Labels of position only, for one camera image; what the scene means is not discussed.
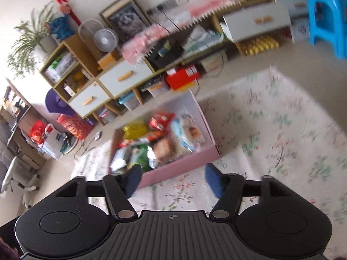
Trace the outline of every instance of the white flower pot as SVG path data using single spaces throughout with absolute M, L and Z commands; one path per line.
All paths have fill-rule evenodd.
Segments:
M 34 56 L 38 59 L 40 62 L 44 62 L 46 58 L 48 58 L 51 53 L 56 49 L 58 44 L 53 39 L 52 36 L 48 35 L 45 38 L 43 38 L 40 42 L 41 46 L 37 45 L 34 48 Z

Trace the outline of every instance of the blue plastic stool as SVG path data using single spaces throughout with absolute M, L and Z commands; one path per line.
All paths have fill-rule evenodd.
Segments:
M 321 20 L 316 20 L 315 5 L 322 3 Z M 347 0 L 308 0 L 310 43 L 314 44 L 315 38 L 321 38 L 334 45 L 336 58 L 347 58 L 345 8 Z

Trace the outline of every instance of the picture frame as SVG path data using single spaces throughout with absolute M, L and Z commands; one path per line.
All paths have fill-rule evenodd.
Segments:
M 150 25 L 135 0 L 116 0 L 103 9 L 99 16 L 126 42 Z

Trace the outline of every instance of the egg tray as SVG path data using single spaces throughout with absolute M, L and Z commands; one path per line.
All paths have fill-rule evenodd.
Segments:
M 270 35 L 260 35 L 235 44 L 244 56 L 253 56 L 261 52 L 279 48 L 279 42 Z

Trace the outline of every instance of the spider plant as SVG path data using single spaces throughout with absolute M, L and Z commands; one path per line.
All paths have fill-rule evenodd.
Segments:
M 7 58 L 7 66 L 15 72 L 15 78 L 24 77 L 26 73 L 34 74 L 38 62 L 35 60 L 33 51 L 37 45 L 44 50 L 40 42 L 49 33 L 43 24 L 53 20 L 55 16 L 53 8 L 52 1 L 46 4 L 40 12 L 33 8 L 31 21 L 22 20 L 20 25 L 14 28 L 20 33 L 20 37 L 11 47 L 13 52 Z

